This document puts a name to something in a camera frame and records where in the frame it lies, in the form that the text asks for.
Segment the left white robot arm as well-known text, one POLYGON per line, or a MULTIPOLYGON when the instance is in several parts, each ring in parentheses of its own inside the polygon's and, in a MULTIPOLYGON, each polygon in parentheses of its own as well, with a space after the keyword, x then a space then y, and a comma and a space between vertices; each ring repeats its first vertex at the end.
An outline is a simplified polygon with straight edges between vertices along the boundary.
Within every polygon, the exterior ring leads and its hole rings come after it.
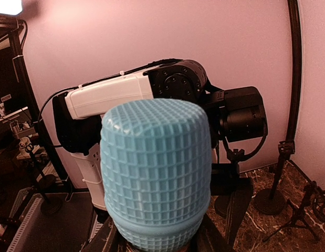
POLYGON ((96 207, 143 251, 176 251, 207 224, 212 195, 229 194, 233 246, 253 185, 239 162, 258 153, 229 143, 260 138, 268 125, 255 87, 213 86, 194 60, 163 59, 53 93, 60 147, 77 159, 96 207))

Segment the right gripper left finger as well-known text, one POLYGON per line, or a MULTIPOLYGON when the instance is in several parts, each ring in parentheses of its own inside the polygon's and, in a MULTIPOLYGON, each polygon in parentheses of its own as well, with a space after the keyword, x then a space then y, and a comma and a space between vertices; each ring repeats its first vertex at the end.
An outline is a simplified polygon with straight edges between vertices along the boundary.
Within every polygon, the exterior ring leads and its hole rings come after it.
POLYGON ((119 236, 112 218, 108 217, 92 241, 83 248, 83 252, 116 252, 119 236))

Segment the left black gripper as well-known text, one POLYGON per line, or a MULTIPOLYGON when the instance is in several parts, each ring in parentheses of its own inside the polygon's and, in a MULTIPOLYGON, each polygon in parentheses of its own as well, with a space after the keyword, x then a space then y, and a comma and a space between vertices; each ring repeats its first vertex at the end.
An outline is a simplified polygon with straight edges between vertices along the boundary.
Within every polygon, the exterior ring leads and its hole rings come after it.
POLYGON ((212 163, 210 190, 212 196, 231 195, 227 207, 225 239, 233 247, 252 199, 253 180, 242 177, 236 163, 212 163), (251 194, 234 193, 237 190, 251 190, 251 194))

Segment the black tripod shock-mount stand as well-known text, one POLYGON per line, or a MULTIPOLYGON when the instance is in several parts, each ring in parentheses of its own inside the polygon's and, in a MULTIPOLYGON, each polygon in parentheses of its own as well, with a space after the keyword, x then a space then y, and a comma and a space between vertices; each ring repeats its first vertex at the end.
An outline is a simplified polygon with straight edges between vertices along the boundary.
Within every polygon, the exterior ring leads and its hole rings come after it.
POLYGON ((281 225, 273 233, 263 238, 263 243, 267 242, 270 238, 272 238, 278 232, 282 231, 284 228, 306 229, 311 232, 316 242, 320 241, 320 237, 314 232, 312 227, 305 220, 307 213, 305 211, 305 208, 311 206, 315 217, 325 224, 325 190, 319 187, 316 181, 312 181, 303 188, 303 191, 305 194, 301 200, 301 204, 298 207, 294 206, 290 199, 287 200, 287 204, 292 209, 292 216, 290 220, 281 225))

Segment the black round-base mic stand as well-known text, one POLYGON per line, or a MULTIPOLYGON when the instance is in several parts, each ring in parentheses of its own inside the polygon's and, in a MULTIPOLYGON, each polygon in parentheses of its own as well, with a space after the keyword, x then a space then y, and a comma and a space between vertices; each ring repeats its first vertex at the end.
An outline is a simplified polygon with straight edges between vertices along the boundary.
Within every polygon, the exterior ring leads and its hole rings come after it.
POLYGON ((54 183, 56 178, 53 175, 45 175, 42 169, 39 167, 39 162, 37 161, 35 154, 33 153, 34 146, 32 144, 27 144, 25 147, 25 151, 29 154, 31 161, 32 161, 32 169, 30 172, 31 181, 34 187, 38 190, 41 194, 44 201, 41 204, 41 213, 45 216, 53 215, 62 207, 62 200, 57 196, 50 196, 48 197, 45 193, 45 190, 51 187, 54 183), (36 169, 39 174, 41 175, 41 179, 37 181, 37 178, 33 175, 33 170, 36 169))
POLYGON ((295 153, 294 140, 281 141, 278 144, 279 157, 271 188, 260 190, 254 197, 254 207, 265 215, 278 215, 285 206, 285 197, 277 190, 284 164, 295 153))

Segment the light blue microphone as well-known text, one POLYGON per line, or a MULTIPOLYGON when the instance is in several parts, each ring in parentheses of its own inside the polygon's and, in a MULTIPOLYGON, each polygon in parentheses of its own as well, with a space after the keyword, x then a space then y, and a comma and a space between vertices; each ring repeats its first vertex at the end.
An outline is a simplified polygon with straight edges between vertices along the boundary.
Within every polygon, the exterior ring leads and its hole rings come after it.
POLYGON ((120 234, 142 251, 177 251, 208 209, 212 149, 208 118, 174 99, 131 101, 102 119, 104 201, 120 234))

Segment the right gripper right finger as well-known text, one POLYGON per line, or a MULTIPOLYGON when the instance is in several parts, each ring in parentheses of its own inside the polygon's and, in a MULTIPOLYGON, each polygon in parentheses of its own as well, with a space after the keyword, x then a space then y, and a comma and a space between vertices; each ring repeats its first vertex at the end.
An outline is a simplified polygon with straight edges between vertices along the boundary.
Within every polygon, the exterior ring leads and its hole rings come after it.
POLYGON ((196 233, 196 251, 226 252, 230 245, 223 238, 212 220, 204 215, 196 233))

